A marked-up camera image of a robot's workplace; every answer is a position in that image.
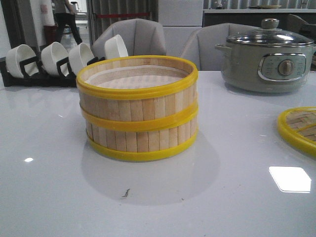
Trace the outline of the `black bowl rack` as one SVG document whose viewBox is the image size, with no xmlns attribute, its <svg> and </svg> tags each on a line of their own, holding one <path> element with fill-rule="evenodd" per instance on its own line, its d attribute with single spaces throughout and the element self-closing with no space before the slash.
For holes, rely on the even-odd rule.
<svg viewBox="0 0 316 237">
<path fill-rule="evenodd" d="M 70 63 L 69 56 L 58 61 L 57 70 L 59 76 L 52 76 L 48 74 L 42 64 L 41 55 L 34 56 L 32 58 L 23 60 L 20 62 L 21 71 L 23 78 L 13 77 L 6 68 L 6 57 L 0 59 L 0 72 L 2 75 L 3 84 L 5 87 L 8 86 L 65 86 L 75 87 L 76 86 L 76 75 L 73 73 Z M 94 57 L 88 61 L 87 65 L 102 61 L 105 58 Z"/>
</svg>

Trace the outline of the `white liner cloth upper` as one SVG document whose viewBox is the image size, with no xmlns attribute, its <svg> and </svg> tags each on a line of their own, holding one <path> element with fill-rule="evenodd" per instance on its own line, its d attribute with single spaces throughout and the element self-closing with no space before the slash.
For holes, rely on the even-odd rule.
<svg viewBox="0 0 316 237">
<path fill-rule="evenodd" d="M 189 73 L 158 65 L 116 68 L 89 76 L 86 83 L 110 89 L 138 89 L 166 85 L 181 80 Z"/>
</svg>

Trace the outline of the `white bowl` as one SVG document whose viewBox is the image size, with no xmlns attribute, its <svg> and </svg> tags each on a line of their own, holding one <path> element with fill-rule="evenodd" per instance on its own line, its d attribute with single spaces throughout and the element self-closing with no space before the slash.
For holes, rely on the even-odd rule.
<svg viewBox="0 0 316 237">
<path fill-rule="evenodd" d="M 77 75 L 81 69 L 86 67 L 88 61 L 93 58 L 94 55 L 90 47 L 84 42 L 78 44 L 69 51 L 69 63 L 75 75 Z"/>
<path fill-rule="evenodd" d="M 20 62 L 34 56 L 36 56 L 35 52 L 26 44 L 9 50 L 5 59 L 8 72 L 15 78 L 23 78 Z"/>
<path fill-rule="evenodd" d="M 127 57 L 128 52 L 121 35 L 115 35 L 105 42 L 104 45 L 106 59 Z"/>
<path fill-rule="evenodd" d="M 41 52 L 41 61 L 45 71 L 52 76 L 59 76 L 57 62 L 68 57 L 68 52 L 59 42 L 53 42 Z"/>
</svg>

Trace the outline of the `grey chair left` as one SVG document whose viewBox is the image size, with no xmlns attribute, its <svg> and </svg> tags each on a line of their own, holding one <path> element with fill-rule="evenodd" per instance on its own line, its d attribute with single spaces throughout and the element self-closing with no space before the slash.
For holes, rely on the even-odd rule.
<svg viewBox="0 0 316 237">
<path fill-rule="evenodd" d="M 120 35 L 129 56 L 166 55 L 165 35 L 162 24 L 141 18 L 113 23 L 92 44 L 94 56 L 106 56 L 105 42 L 115 35 Z"/>
</svg>

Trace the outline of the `grey chair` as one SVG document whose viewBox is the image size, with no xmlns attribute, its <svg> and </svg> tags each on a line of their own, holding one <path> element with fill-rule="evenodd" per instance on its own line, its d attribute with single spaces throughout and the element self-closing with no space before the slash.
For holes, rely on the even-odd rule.
<svg viewBox="0 0 316 237">
<path fill-rule="evenodd" d="M 129 56 L 166 55 L 165 35 L 162 24 L 141 18 L 113 23 L 92 44 L 94 56 L 106 56 L 105 42 L 115 35 L 120 35 Z"/>
<path fill-rule="evenodd" d="M 194 31 L 186 41 L 180 57 L 195 63 L 200 71 L 220 71 L 223 53 L 215 48 L 225 44 L 226 38 L 238 33 L 254 30 L 256 27 L 234 23 L 222 23 Z"/>
</svg>

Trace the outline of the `grey electric cooking pot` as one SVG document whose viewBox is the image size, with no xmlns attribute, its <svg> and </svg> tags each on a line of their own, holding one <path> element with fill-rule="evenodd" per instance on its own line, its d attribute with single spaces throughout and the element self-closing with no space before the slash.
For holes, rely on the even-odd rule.
<svg viewBox="0 0 316 237">
<path fill-rule="evenodd" d="M 304 86 L 315 44 L 270 47 L 237 43 L 216 44 L 224 54 L 222 77 L 231 86 L 254 92 L 286 93 Z"/>
</svg>

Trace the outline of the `white bowl far left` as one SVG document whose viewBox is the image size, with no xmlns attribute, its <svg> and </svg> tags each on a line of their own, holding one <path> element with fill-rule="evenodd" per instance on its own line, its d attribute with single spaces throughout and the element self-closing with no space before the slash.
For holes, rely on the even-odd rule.
<svg viewBox="0 0 316 237">
<path fill-rule="evenodd" d="M 34 56 L 36 56 L 35 52 L 26 44 L 9 50 L 5 59 L 8 72 L 15 78 L 23 78 L 20 62 Z"/>
</svg>

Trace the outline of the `glass pot lid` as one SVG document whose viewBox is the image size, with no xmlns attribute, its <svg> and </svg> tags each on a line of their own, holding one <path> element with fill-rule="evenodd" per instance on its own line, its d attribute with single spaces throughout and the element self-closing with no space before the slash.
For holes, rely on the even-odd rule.
<svg viewBox="0 0 316 237">
<path fill-rule="evenodd" d="M 280 29 L 278 25 L 278 19 L 266 18 L 261 21 L 261 28 L 229 36 L 226 41 L 229 43 L 270 47 L 305 47 L 314 45 L 314 40 L 298 33 Z"/>
</svg>

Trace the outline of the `grey chair right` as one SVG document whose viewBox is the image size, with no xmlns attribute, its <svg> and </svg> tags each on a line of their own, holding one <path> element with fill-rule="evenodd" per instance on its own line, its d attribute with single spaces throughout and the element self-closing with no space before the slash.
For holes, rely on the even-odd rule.
<svg viewBox="0 0 316 237">
<path fill-rule="evenodd" d="M 223 53 L 215 48 L 225 44 L 226 38 L 238 33 L 254 30 L 256 27 L 234 23 L 222 23 L 194 31 L 186 41 L 180 57 L 195 63 L 200 71 L 220 71 Z"/>
</svg>

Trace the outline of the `red bin background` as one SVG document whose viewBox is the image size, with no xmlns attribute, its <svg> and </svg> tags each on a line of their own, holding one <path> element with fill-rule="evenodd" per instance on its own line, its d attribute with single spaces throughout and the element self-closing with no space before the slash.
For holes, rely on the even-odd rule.
<svg viewBox="0 0 316 237">
<path fill-rule="evenodd" d="M 48 26 L 44 26 L 44 36 L 45 36 L 45 41 L 46 41 L 46 45 L 50 45 L 53 42 L 56 41 L 56 31 L 58 28 L 58 25 L 48 25 Z"/>
</svg>

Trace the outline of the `bamboo steamer drawer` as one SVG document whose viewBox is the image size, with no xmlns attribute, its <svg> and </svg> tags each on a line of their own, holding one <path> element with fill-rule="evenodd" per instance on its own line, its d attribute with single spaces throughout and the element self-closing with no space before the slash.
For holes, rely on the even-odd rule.
<svg viewBox="0 0 316 237">
<path fill-rule="evenodd" d="M 188 149 L 198 134 L 198 117 L 156 131 L 112 131 L 86 123 L 86 134 L 96 152 L 124 161 L 153 161 L 177 155 Z"/>
<path fill-rule="evenodd" d="M 110 89 L 85 82 L 98 72 L 133 66 L 158 65 L 182 69 L 188 76 L 174 83 L 138 89 Z M 189 60 L 141 55 L 96 62 L 77 75 L 80 107 L 86 121 L 108 130 L 144 132 L 176 127 L 198 112 L 198 70 Z"/>
</svg>

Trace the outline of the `person in background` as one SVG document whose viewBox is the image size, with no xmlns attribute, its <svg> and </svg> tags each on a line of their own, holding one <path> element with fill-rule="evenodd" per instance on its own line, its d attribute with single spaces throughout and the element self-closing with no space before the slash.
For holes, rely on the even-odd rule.
<svg viewBox="0 0 316 237">
<path fill-rule="evenodd" d="M 57 22 L 55 41 L 61 42 L 65 26 L 71 28 L 71 32 L 77 44 L 82 43 L 82 39 L 77 30 L 75 22 L 75 12 L 68 0 L 53 0 L 54 16 Z"/>
</svg>

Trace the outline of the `woven bamboo steamer lid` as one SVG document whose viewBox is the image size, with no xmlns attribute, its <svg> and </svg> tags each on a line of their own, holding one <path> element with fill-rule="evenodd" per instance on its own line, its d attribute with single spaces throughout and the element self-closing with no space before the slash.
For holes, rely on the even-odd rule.
<svg viewBox="0 0 316 237">
<path fill-rule="evenodd" d="M 291 146 L 312 157 L 316 156 L 316 108 L 296 107 L 280 113 L 277 130 Z"/>
</svg>

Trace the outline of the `white cabinet background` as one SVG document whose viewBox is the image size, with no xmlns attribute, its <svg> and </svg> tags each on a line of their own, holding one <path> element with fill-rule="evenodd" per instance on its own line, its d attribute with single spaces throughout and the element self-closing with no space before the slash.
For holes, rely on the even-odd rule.
<svg viewBox="0 0 316 237">
<path fill-rule="evenodd" d="M 202 27 L 202 16 L 202 0 L 158 1 L 158 22 L 163 25 L 167 55 L 180 55 L 190 34 Z"/>
</svg>

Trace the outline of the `white bowl rightmost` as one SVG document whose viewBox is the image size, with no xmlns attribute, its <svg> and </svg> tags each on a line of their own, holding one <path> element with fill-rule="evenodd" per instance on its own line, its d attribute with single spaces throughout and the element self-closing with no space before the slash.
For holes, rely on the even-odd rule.
<svg viewBox="0 0 316 237">
<path fill-rule="evenodd" d="M 127 57 L 128 52 L 121 35 L 115 35 L 105 42 L 104 45 L 106 59 Z"/>
</svg>

